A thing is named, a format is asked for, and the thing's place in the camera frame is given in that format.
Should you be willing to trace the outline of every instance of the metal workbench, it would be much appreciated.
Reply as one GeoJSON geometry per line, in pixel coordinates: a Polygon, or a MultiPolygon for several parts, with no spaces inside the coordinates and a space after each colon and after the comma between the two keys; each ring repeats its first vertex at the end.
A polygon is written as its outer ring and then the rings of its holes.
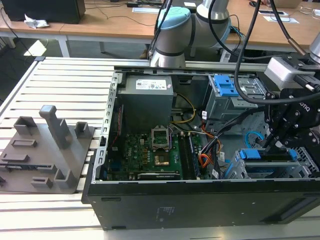
{"type": "MultiPolygon", "coordinates": [[[[114,66],[148,66],[148,63],[47,57],[31,65],[1,105],[0,153],[15,134],[13,125],[19,116],[32,116],[36,123],[44,122],[38,113],[44,104],[56,105],[57,117],[65,118],[68,124],[81,120],[95,127],[75,194],[0,192],[1,240],[320,239],[320,207],[287,225],[103,231],[91,205],[81,203],[81,195],[90,155],[97,148],[114,66]]],[[[256,70],[266,67],[254,66],[256,70]]],[[[227,70],[234,65],[188,62],[187,67],[227,70]]],[[[242,67],[253,70],[251,64],[242,67]]]]}

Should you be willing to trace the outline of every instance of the gray power supply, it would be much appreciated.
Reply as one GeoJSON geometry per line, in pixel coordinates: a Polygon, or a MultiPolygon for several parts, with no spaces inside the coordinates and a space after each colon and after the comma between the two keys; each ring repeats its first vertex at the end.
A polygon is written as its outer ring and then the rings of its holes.
{"type": "Polygon", "coordinates": [[[156,126],[168,126],[174,98],[170,76],[128,76],[117,96],[125,106],[128,133],[149,133],[156,126]]]}

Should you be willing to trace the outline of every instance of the motherboard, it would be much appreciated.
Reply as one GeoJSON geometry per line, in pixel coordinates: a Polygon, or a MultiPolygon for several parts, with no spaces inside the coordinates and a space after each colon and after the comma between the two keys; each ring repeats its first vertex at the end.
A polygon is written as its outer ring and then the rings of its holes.
{"type": "Polygon", "coordinates": [[[122,147],[113,147],[106,178],[108,181],[184,180],[200,176],[198,134],[127,134],[122,147]]]}

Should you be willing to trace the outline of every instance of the floor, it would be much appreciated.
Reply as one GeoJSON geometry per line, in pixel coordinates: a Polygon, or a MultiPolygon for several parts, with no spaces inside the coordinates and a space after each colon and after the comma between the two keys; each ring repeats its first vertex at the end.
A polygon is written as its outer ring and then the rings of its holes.
{"type": "MultiPolygon", "coordinates": [[[[24,38],[16,42],[15,49],[5,47],[0,50],[0,104],[10,94],[16,83],[24,75],[30,64],[32,57],[24,56],[26,49],[30,48],[37,39],[24,38]]],[[[56,40],[40,39],[46,46],[43,56],[62,57],[59,43],[56,40]]],[[[106,59],[139,59],[145,49],[144,44],[106,42],[105,53],[100,52],[98,42],[91,41],[70,41],[71,56],[74,58],[106,58],[106,59]]],[[[219,61],[220,56],[216,50],[197,49],[196,56],[190,57],[190,49],[186,51],[186,59],[191,61],[219,61]]]]}

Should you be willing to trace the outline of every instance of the green circuit board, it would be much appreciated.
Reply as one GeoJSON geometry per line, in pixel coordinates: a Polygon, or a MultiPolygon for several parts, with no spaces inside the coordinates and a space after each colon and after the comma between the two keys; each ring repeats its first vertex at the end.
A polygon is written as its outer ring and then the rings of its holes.
{"type": "MultiPolygon", "coordinates": [[[[155,135],[154,143],[163,144],[166,135],[155,135]]],[[[192,136],[195,151],[201,146],[199,136],[192,136]]],[[[139,173],[176,173],[183,179],[182,163],[178,144],[178,135],[171,135],[171,149],[152,149],[151,134],[127,134],[124,141],[121,160],[111,159],[108,180],[127,181],[129,175],[139,173]]]]}

